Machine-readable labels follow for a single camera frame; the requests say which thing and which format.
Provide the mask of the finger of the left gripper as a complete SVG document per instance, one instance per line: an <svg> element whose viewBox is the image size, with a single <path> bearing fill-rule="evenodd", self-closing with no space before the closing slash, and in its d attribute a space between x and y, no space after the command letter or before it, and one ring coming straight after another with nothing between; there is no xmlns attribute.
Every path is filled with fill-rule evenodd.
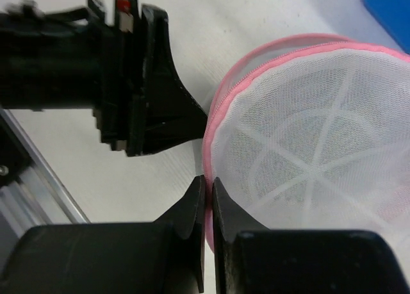
<svg viewBox="0 0 410 294"><path fill-rule="evenodd" d="M126 154L150 155L201 139L208 117L177 73L167 12L142 5L135 34Z"/></svg>

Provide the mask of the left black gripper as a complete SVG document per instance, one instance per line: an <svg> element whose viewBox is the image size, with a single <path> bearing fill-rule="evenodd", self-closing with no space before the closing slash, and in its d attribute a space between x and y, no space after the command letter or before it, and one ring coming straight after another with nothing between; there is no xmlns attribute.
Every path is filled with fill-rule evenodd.
<svg viewBox="0 0 410 294"><path fill-rule="evenodd" d="M94 111L102 143L141 151L135 37L138 0L113 0L114 23L97 0L45 13L33 0L1 13L1 106Z"/></svg>

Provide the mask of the white mesh laundry bag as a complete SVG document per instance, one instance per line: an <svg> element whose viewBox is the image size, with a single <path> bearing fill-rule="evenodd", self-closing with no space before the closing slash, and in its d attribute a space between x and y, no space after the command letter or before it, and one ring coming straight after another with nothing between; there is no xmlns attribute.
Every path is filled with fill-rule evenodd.
<svg viewBox="0 0 410 294"><path fill-rule="evenodd" d="M202 147L269 228L366 229L409 251L409 55L330 34L276 40L221 81Z"/></svg>

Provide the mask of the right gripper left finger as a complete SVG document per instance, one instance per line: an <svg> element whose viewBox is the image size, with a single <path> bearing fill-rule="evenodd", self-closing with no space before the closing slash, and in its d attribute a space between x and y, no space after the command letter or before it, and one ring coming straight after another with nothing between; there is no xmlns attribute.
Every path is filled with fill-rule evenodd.
<svg viewBox="0 0 410 294"><path fill-rule="evenodd" d="M164 293L204 291L206 182L196 176L184 195L156 222L170 226L165 247Z"/></svg>

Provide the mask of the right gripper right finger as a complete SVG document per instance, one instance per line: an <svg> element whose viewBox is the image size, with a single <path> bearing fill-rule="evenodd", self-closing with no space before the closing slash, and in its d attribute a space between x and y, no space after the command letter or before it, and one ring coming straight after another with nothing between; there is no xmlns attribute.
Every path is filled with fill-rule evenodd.
<svg viewBox="0 0 410 294"><path fill-rule="evenodd" d="M220 178L213 182L212 196L217 292L253 293L251 270L260 258L256 235L266 227L230 197Z"/></svg>

